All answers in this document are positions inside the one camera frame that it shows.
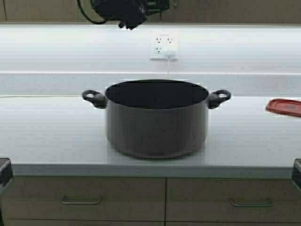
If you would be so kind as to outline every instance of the countertop edge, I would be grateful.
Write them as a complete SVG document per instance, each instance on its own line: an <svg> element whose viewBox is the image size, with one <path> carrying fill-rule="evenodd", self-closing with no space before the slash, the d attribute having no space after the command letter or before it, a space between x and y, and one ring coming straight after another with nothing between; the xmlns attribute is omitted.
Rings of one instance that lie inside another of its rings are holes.
<svg viewBox="0 0 301 226"><path fill-rule="evenodd" d="M291 168L13 164L15 176L291 179Z"/></svg>

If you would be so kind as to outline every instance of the electrical outlet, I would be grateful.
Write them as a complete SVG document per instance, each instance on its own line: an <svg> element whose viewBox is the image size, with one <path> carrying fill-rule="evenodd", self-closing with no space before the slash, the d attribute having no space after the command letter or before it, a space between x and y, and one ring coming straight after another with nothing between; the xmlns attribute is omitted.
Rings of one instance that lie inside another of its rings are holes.
<svg viewBox="0 0 301 226"><path fill-rule="evenodd" d="M161 46L155 46L155 53L156 54L162 54L162 47Z"/></svg>
<svg viewBox="0 0 301 226"><path fill-rule="evenodd" d="M154 31L151 35L150 58L152 60L177 60L179 33L175 31Z"/></svg>
<svg viewBox="0 0 301 226"><path fill-rule="evenodd" d="M168 37L168 38L166 39L166 44L167 44L167 45L173 45L173 43L174 43L174 39L173 39L172 37Z"/></svg>
<svg viewBox="0 0 301 226"><path fill-rule="evenodd" d="M162 46L162 38L161 37L155 38L155 45Z"/></svg>

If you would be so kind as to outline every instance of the drawer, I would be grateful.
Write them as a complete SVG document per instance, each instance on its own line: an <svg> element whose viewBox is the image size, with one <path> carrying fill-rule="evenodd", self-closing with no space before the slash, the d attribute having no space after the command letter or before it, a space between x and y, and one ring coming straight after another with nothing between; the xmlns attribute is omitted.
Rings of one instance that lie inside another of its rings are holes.
<svg viewBox="0 0 301 226"><path fill-rule="evenodd" d="M57 220L9 220L7 226L164 226L159 222L96 222Z"/></svg>
<svg viewBox="0 0 301 226"><path fill-rule="evenodd" d="M0 21L5 21L4 3L0 1Z"/></svg>
<svg viewBox="0 0 301 226"><path fill-rule="evenodd" d="M301 193L290 180L171 178L166 208L176 222L301 222Z"/></svg>
<svg viewBox="0 0 301 226"><path fill-rule="evenodd" d="M15 178L2 212L6 219L164 221L165 179Z"/></svg>
<svg viewBox="0 0 301 226"><path fill-rule="evenodd" d="M166 226L300 226L300 223L166 223Z"/></svg>

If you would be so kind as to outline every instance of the drawer handle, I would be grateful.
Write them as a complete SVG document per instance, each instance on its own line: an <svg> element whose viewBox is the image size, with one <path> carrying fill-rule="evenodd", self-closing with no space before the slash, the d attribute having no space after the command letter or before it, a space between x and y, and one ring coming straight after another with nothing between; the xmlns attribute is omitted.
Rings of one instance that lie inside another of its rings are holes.
<svg viewBox="0 0 301 226"><path fill-rule="evenodd" d="M95 201L79 201L79 200L68 200L66 196L62 199L64 205L98 205L102 201L102 197L99 197Z"/></svg>
<svg viewBox="0 0 301 226"><path fill-rule="evenodd" d="M271 207L272 206L272 200L270 198L267 198L267 203L262 203L262 204L238 204L235 203L233 198L230 198L230 202L235 207Z"/></svg>

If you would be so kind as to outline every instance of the plastic container lid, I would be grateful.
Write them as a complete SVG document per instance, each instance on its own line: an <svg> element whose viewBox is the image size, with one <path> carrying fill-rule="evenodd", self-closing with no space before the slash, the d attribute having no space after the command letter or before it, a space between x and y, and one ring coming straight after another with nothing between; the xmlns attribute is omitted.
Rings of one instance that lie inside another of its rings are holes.
<svg viewBox="0 0 301 226"><path fill-rule="evenodd" d="M301 101L287 99L273 99L269 101L267 111L285 114L295 117L301 117Z"/></svg>

